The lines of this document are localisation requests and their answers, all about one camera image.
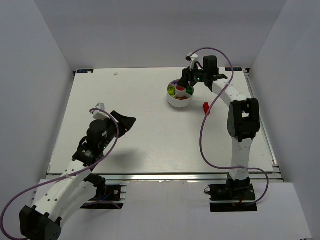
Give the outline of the red curved lego brick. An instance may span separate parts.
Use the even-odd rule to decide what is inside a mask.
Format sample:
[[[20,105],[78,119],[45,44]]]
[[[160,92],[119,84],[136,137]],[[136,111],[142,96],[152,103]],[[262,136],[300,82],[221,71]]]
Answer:
[[[183,91],[185,88],[184,87],[182,87],[182,86],[177,86],[176,87],[179,91]]]

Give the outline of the dark green square lego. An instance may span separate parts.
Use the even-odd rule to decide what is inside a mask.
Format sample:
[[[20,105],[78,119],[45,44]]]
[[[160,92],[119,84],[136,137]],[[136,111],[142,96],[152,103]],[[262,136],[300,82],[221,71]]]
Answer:
[[[186,89],[186,92],[193,92],[194,91],[194,89],[192,88],[192,87],[188,87],[187,89]]]

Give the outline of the lime green sloped lego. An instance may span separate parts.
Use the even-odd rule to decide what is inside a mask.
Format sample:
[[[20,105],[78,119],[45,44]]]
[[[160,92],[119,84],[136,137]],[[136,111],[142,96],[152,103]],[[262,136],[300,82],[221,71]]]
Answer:
[[[175,87],[170,85],[170,86],[168,86],[167,91],[168,91],[169,94],[170,93],[175,93]]]

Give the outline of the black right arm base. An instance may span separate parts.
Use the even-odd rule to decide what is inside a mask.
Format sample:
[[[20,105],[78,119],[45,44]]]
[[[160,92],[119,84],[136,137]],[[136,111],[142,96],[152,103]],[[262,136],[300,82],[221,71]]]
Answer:
[[[250,179],[238,184],[231,178],[224,184],[210,184],[204,189],[212,213],[257,212],[256,195]]]

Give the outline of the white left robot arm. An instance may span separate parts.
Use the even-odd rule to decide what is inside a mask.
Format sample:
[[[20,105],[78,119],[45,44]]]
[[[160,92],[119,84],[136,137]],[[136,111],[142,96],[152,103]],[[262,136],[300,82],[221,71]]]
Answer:
[[[62,179],[33,206],[24,206],[19,213],[20,232],[29,240],[57,240],[69,218],[87,201],[100,195],[106,180],[93,170],[106,157],[107,146],[116,143],[137,120],[116,111],[108,114],[98,108],[91,113],[94,120],[61,175]]]

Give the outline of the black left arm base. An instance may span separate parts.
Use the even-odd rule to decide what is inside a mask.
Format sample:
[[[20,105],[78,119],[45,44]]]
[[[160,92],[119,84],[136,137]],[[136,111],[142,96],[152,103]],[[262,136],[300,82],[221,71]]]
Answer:
[[[84,179],[96,189],[95,196],[86,202],[82,209],[121,210],[126,199],[127,186],[120,183],[107,183],[100,175],[90,174]]]

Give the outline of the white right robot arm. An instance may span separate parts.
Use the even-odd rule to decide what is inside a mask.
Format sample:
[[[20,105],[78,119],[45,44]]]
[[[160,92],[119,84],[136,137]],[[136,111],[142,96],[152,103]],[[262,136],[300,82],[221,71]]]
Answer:
[[[212,93],[216,94],[216,98],[211,103],[208,111],[212,110],[213,105],[218,99],[221,99],[228,107],[226,126],[232,140],[231,166],[222,167],[213,165],[204,155],[202,137],[209,113],[205,114],[200,129],[199,147],[203,160],[215,169],[228,170],[228,175],[234,182],[249,182],[251,146],[256,134],[260,130],[258,100],[256,98],[245,97],[231,85],[234,72],[231,73],[231,78],[219,73],[218,58],[216,56],[205,56],[203,58],[203,67],[201,68],[197,67],[197,54],[189,53],[186,56],[186,60],[189,62],[189,67],[182,70],[182,77],[177,85],[189,88],[197,83],[204,83]]]

